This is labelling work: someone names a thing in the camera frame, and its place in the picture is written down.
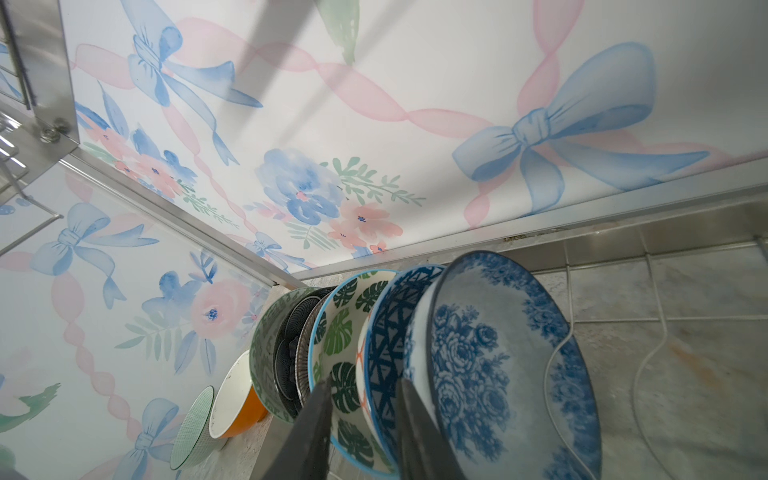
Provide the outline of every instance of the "orange bowl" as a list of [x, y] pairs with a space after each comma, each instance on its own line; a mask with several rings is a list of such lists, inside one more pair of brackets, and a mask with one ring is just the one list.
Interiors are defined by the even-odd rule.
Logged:
[[239, 435], [266, 417], [267, 411], [250, 381], [248, 354], [237, 359], [221, 383], [208, 426], [214, 439]]

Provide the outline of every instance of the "blue floral plate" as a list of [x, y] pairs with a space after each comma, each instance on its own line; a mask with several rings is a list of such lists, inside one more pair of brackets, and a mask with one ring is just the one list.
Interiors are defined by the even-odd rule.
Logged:
[[400, 272], [371, 310], [363, 352], [368, 418], [393, 465], [397, 465], [396, 387], [402, 376], [406, 330], [422, 294], [443, 270], [443, 265], [418, 265]]
[[[468, 480], [588, 478], [543, 402], [542, 377], [568, 325], [543, 286], [492, 252], [459, 257], [429, 306], [429, 388], [437, 423]], [[598, 411], [575, 339], [549, 375], [558, 428], [599, 478]]]

